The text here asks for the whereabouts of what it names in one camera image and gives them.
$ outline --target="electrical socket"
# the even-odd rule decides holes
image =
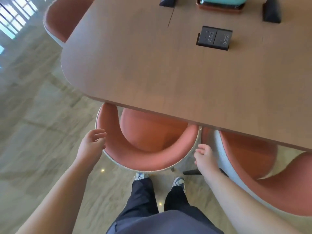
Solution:
[[[214,40],[213,47],[228,51],[232,34],[233,34],[232,30],[219,29],[216,33],[216,38]]]
[[[217,29],[203,26],[199,35],[197,45],[203,47],[212,47],[217,34]]]

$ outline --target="pant leg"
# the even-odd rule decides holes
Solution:
[[[133,181],[131,195],[126,207],[116,221],[130,217],[148,217],[157,213],[159,212],[153,182],[150,178],[145,178]]]
[[[188,203],[188,199],[180,186],[174,186],[168,193],[164,210],[179,210],[188,216],[200,221],[209,226],[213,225],[212,222],[203,214],[197,207],[191,206]]]

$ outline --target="person's right arm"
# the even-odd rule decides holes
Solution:
[[[222,174],[208,145],[198,147],[195,163],[239,234],[300,233]]]

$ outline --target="marble floor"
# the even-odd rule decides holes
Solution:
[[[0,55],[0,233],[15,233],[74,160],[101,105],[75,90],[60,67],[61,47],[46,34],[42,13]],[[279,147],[272,173],[301,151]],[[190,156],[184,166],[193,164]],[[159,210],[180,173],[152,176]],[[134,172],[104,155],[91,173],[74,233],[105,233],[131,192]],[[202,176],[186,178],[189,203],[224,233],[236,233]],[[311,219],[285,216],[304,233]]]

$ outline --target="sneaker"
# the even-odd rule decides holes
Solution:
[[[186,191],[186,189],[185,189],[185,180],[184,180],[183,177],[177,177],[177,178],[175,178],[175,180],[174,180],[174,182],[173,182],[173,184],[172,184],[172,187],[174,187],[174,186],[181,186],[182,189],[183,189],[183,191],[184,191],[184,192]]]
[[[137,180],[142,180],[144,178],[149,177],[149,175],[147,173],[136,173],[135,174],[135,181]]]

